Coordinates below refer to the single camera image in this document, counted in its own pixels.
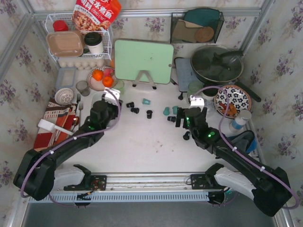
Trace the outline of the floral patterned plate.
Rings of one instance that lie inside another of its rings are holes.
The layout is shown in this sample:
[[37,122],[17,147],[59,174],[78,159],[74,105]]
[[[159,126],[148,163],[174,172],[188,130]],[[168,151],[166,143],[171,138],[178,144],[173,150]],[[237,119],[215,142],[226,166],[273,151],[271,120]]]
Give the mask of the floral patterned plate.
[[214,106],[221,115],[227,107],[226,97],[229,99],[227,118],[234,119],[242,110],[250,111],[252,101],[248,93],[236,85],[226,85],[214,97]]

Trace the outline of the green glass cup right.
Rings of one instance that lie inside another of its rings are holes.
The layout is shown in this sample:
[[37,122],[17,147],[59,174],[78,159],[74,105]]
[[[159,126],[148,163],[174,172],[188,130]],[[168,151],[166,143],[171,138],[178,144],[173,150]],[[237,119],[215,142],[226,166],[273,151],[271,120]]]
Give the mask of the green glass cup right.
[[197,91],[201,90],[204,86],[204,83],[201,81],[192,81],[187,87],[187,98],[190,98],[191,95],[194,95]]

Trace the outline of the dark fork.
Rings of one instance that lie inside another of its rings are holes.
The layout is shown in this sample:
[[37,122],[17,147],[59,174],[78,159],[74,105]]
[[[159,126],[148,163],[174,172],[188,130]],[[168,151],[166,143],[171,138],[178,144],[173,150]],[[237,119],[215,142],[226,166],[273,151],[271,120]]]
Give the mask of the dark fork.
[[77,103],[77,110],[79,110],[80,107],[80,101],[81,101],[81,94],[78,93],[76,97],[76,103]]

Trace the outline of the orange tangerine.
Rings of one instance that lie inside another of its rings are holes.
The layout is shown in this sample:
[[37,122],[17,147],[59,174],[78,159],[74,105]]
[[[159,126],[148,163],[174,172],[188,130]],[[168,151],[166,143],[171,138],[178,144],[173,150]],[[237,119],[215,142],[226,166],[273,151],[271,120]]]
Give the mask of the orange tangerine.
[[92,72],[92,77],[93,79],[95,79],[96,81],[101,81],[103,79],[103,71],[102,70],[99,70],[99,69],[95,69],[93,70]]
[[104,78],[102,79],[102,83],[104,87],[112,87],[114,79],[111,76],[104,76]]

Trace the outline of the white cup black lid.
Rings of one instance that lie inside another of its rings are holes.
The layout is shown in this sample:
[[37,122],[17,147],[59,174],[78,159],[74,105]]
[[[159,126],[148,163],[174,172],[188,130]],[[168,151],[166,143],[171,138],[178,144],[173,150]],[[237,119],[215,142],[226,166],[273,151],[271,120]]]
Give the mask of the white cup black lid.
[[89,32],[84,36],[84,42],[92,54],[103,53],[104,48],[102,41],[101,34],[97,32]]

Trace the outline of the orange tangerine right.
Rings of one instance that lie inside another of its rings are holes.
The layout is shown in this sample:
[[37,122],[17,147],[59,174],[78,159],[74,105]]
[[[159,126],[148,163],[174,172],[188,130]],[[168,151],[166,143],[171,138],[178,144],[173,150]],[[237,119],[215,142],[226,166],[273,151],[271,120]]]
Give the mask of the orange tangerine right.
[[114,79],[111,76],[104,76],[104,78],[102,79],[102,83],[104,87],[112,87]]

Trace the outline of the pink fruit plate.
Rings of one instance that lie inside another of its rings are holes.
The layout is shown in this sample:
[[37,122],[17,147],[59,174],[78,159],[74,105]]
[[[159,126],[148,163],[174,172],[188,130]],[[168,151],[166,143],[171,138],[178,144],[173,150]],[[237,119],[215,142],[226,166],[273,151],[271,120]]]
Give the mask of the pink fruit plate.
[[114,68],[105,66],[92,70],[88,74],[86,82],[92,90],[103,91],[105,88],[114,87],[118,79],[115,77]]

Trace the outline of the green cutting board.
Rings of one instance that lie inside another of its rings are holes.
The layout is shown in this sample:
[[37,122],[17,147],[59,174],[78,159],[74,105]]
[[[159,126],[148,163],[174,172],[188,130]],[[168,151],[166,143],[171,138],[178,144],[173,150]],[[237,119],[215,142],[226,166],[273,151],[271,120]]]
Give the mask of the green cutting board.
[[140,71],[149,73],[156,84],[170,82],[174,47],[171,44],[116,40],[115,76],[122,80],[136,80]]

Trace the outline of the white spatula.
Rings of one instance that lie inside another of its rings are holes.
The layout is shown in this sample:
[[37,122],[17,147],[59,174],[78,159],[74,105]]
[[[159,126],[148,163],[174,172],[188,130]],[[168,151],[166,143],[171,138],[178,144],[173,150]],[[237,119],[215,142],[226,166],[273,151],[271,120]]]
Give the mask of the white spatula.
[[55,125],[52,122],[49,122],[45,119],[41,119],[40,122],[38,123],[38,127],[42,128],[44,130],[47,130],[49,132],[54,132],[55,130],[59,130],[60,132],[64,132],[68,135],[72,135],[73,133],[65,128],[62,128],[60,126]]

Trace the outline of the beige food container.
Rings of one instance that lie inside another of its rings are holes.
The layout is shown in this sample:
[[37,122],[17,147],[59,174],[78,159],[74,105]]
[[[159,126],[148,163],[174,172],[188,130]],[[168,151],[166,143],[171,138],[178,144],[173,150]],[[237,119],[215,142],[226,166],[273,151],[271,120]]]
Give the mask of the beige food container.
[[83,54],[85,43],[80,31],[61,31],[49,33],[46,41],[51,54],[56,57],[79,57]]

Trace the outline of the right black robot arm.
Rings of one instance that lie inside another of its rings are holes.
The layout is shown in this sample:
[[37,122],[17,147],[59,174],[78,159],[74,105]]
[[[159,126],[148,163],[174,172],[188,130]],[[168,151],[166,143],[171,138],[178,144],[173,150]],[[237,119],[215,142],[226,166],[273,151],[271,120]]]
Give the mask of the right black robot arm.
[[250,198],[265,215],[273,217],[291,199],[291,188],[287,173],[280,167],[275,169],[262,165],[239,150],[218,129],[208,126],[205,107],[178,108],[176,127],[189,130],[195,144],[218,158],[225,160],[238,170],[230,171],[221,164],[214,164],[207,171],[210,184],[230,187]]

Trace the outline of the grey glass cup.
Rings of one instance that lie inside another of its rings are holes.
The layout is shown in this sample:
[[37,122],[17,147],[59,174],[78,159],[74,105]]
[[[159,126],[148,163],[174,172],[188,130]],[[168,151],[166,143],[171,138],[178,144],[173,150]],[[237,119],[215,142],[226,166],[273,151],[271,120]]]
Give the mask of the grey glass cup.
[[76,89],[82,96],[88,96],[90,94],[89,85],[85,80],[77,82]]

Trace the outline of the metal cutting board stand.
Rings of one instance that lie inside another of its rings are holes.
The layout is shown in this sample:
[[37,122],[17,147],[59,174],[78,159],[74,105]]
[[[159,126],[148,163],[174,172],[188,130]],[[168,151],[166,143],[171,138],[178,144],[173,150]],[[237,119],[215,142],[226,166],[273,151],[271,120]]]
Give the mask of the metal cutting board stand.
[[139,84],[149,85],[153,90],[157,89],[156,84],[154,83],[149,71],[140,70],[137,74],[137,77],[132,82],[132,87],[137,87]]

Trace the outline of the black frying pan with lid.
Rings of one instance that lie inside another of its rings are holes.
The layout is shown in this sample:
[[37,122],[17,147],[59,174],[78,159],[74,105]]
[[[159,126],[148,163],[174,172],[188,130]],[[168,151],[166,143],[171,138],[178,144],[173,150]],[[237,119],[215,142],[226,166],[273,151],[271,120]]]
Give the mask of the black frying pan with lid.
[[243,56],[243,51],[233,51],[221,45],[205,45],[194,51],[190,64],[201,82],[209,86],[234,84],[260,103],[261,97],[239,81],[244,70]]

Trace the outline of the silver fork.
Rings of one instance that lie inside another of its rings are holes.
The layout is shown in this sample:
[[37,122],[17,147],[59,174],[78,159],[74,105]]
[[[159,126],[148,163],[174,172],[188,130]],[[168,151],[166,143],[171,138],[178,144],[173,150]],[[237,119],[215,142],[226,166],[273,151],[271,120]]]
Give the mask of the silver fork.
[[83,102],[80,101],[79,102],[79,124],[78,124],[79,127],[81,126],[81,111],[83,110],[83,108],[84,108]]

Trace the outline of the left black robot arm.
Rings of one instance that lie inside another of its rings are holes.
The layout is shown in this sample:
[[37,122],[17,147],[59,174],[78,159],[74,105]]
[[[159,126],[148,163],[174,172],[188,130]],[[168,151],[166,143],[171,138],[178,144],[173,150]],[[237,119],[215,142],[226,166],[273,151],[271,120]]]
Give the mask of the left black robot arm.
[[32,197],[40,201],[50,194],[57,167],[79,151],[96,144],[118,123],[122,105],[119,98],[120,91],[106,88],[101,99],[93,103],[85,122],[69,138],[40,152],[30,149],[24,154],[13,179],[22,198]]

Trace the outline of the cork round coaster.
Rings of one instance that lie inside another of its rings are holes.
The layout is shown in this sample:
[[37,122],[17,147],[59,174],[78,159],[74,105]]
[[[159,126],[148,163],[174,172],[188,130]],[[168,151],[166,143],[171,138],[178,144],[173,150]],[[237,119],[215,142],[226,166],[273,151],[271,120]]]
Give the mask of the cork round coaster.
[[200,43],[209,42],[214,36],[214,30],[211,27],[202,27],[195,33],[195,40]]

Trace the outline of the orange tangerine left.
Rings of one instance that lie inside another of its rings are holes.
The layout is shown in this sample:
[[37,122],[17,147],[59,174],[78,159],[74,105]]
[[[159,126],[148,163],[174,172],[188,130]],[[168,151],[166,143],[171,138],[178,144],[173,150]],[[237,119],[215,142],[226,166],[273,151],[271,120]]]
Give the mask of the orange tangerine left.
[[92,77],[93,79],[95,79],[96,81],[101,81],[103,79],[103,71],[102,70],[99,70],[99,69],[95,69],[93,70],[92,72]]

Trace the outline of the black lidded jar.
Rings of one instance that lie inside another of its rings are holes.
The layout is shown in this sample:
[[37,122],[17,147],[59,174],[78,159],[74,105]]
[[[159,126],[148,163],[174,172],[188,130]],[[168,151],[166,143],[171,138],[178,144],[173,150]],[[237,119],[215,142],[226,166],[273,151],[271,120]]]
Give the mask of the black lidded jar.
[[201,95],[202,95],[202,98],[205,101],[211,101],[212,102],[214,100],[214,97],[217,95],[217,93],[218,93],[218,89],[209,88],[209,89],[203,90]]

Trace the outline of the white salt bottle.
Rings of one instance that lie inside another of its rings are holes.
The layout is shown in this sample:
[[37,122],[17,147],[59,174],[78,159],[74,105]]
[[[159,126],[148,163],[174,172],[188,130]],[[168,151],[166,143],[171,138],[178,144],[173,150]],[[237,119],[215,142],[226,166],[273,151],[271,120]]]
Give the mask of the white salt bottle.
[[244,125],[251,119],[251,112],[248,110],[241,110],[239,114],[232,120],[229,129],[232,132],[237,132],[244,127]]

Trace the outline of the black coffee capsule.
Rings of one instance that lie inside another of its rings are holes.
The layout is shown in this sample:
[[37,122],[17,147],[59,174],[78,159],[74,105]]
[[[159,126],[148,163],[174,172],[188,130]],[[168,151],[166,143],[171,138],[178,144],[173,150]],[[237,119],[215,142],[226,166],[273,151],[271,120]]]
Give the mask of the black coffee capsule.
[[138,114],[139,111],[140,111],[139,108],[136,108],[136,107],[131,108],[131,112],[132,112],[132,113]]
[[126,104],[127,108],[134,108],[134,102],[129,102]]
[[176,117],[175,117],[175,116],[168,116],[168,117],[167,117],[167,120],[168,120],[169,122],[175,122],[175,121],[176,121]]
[[189,140],[190,139],[190,132],[187,131],[184,135],[183,135],[183,139],[184,140]]
[[152,110],[147,110],[146,113],[147,113],[147,118],[151,119],[153,111]]

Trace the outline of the clear blue-rimmed container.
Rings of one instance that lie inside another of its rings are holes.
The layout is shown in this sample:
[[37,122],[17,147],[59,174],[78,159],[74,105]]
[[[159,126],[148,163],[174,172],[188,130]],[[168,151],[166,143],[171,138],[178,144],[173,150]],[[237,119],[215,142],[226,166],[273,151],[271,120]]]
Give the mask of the clear blue-rimmed container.
[[75,82],[75,74],[76,74],[75,67],[60,68],[58,71],[55,88],[57,90],[62,88],[72,88]]

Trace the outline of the green glass cup left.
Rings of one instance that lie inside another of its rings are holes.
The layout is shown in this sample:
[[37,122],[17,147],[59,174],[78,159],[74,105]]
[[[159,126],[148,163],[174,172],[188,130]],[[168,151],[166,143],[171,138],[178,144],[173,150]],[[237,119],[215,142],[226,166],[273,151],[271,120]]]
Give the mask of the green glass cup left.
[[115,82],[115,85],[113,86],[114,89],[116,90],[119,90],[120,91],[120,94],[123,95],[125,90],[124,90],[124,82],[120,79],[118,79],[116,82]]

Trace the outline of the white storage basket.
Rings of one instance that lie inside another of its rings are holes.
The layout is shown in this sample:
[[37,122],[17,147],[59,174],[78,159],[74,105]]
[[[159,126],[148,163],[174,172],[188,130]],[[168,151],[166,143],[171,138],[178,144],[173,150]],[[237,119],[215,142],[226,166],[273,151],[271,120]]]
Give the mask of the white storage basket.
[[116,113],[117,114],[117,106],[107,103],[104,99],[102,99],[103,91],[96,92],[91,100],[91,112],[101,113],[101,115],[105,115],[105,113]]

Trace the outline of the green glass cup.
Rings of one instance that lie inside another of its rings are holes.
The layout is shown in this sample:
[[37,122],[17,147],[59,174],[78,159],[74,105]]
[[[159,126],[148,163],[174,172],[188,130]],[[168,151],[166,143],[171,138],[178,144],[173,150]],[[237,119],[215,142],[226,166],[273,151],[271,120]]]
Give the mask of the green glass cup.
[[120,94],[123,95],[125,90],[124,90],[124,82],[120,79],[118,79],[116,82],[115,82],[115,85],[113,86],[114,89],[116,90],[119,90],[120,91]]
[[197,91],[201,90],[204,86],[204,83],[201,81],[192,81],[187,87],[187,98],[190,98],[191,95],[194,95]]

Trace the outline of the egg carton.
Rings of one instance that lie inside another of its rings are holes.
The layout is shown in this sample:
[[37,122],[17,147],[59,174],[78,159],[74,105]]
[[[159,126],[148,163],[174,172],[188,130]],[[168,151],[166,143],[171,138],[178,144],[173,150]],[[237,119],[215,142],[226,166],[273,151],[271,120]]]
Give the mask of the egg carton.
[[79,60],[79,59],[59,59],[58,63],[61,68],[72,68],[75,67],[78,70],[90,70],[98,67],[103,67],[106,64],[106,60]]

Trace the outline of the blue grey cloth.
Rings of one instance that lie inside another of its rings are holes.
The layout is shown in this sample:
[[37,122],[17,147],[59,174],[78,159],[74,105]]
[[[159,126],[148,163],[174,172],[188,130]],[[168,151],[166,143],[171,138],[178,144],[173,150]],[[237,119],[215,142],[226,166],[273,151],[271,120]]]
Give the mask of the blue grey cloth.
[[238,151],[251,153],[257,148],[255,133],[251,130],[246,130],[236,136],[228,137],[230,142],[237,147]]

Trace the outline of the white lattice bowl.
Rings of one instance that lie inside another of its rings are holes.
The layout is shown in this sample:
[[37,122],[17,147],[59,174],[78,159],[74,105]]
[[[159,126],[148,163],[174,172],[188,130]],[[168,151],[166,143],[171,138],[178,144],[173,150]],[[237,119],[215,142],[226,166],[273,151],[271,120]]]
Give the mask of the white lattice bowl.
[[56,103],[59,105],[68,105],[74,98],[74,92],[70,88],[61,88],[59,89],[55,96],[54,99]]

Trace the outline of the clear plastic bottle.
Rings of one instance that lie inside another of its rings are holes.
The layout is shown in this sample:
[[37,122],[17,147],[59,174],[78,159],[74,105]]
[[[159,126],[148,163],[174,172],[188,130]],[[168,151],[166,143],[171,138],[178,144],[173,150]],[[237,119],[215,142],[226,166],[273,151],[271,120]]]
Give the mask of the clear plastic bottle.
[[216,107],[214,104],[214,101],[206,100],[205,101],[205,107],[207,108],[206,116],[207,118],[210,118],[216,113]]

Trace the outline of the teal coffee capsule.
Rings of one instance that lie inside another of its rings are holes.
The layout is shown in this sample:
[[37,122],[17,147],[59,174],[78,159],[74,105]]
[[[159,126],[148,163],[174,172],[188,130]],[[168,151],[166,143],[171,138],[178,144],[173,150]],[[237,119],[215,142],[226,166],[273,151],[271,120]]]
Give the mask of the teal coffee capsule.
[[150,105],[150,104],[151,104],[151,101],[150,101],[149,99],[144,98],[144,99],[142,100],[142,104],[143,104],[143,105]]
[[169,108],[168,106],[164,108],[163,114],[164,114],[165,116],[170,115],[170,108]]
[[178,112],[178,106],[173,106],[172,110],[173,110],[173,114],[177,114],[177,112]]

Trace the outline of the black mesh organizer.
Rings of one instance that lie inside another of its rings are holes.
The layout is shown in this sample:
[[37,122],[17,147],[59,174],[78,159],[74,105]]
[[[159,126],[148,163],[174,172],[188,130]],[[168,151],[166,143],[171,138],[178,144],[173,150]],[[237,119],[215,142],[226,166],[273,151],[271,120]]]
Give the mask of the black mesh organizer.
[[200,43],[195,40],[195,33],[198,29],[203,26],[190,23],[183,20],[183,16],[177,16],[176,14],[171,15],[171,25],[170,25],[170,43],[172,44],[214,44],[217,42],[220,31],[224,23],[223,13],[220,11],[220,19],[217,28],[213,28],[214,36],[211,41]]

